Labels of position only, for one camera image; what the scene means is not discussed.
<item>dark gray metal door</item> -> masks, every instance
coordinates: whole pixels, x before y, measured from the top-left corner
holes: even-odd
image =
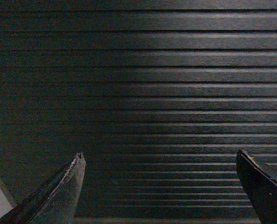
[[[83,151],[79,217],[253,217],[241,148],[277,166],[277,0],[0,6],[16,200]]]

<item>scratched metal edge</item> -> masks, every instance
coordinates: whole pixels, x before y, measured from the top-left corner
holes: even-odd
[[[258,219],[74,218],[72,224],[260,224]]]

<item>corrugated metal surface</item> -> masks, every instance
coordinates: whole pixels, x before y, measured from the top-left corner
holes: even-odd
[[[277,166],[277,1],[0,5],[16,199],[84,151],[79,217],[253,217],[241,148]]]

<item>horizontal ridged panel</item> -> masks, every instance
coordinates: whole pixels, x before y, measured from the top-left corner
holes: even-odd
[[[277,51],[35,51],[0,52],[0,67],[277,66]]]
[[[277,9],[277,0],[116,0],[104,2],[101,0],[88,2],[9,2],[0,4],[0,11],[68,11],[68,10],[156,10],[156,9]]]
[[[277,30],[277,12],[32,12],[0,14],[0,32]]]
[[[0,141],[128,143],[128,144],[270,144],[277,143],[277,134],[4,134]]]
[[[277,98],[0,97],[7,110],[277,110]]]
[[[179,124],[144,124],[144,123],[78,123],[72,126],[66,122],[55,123],[19,123],[0,125],[0,133],[56,133],[56,134],[103,134],[103,133],[257,133],[277,134],[277,123],[179,123]]]
[[[0,51],[51,49],[277,49],[277,33],[0,33]]]
[[[0,97],[277,97],[277,84],[0,84]]]
[[[0,122],[277,122],[277,111],[98,111],[9,110],[0,111]]]
[[[0,68],[0,83],[19,82],[277,83],[277,68]]]
[[[255,216],[235,155],[277,168],[277,1],[76,5],[0,13],[0,170],[16,197],[84,151],[77,216]]]

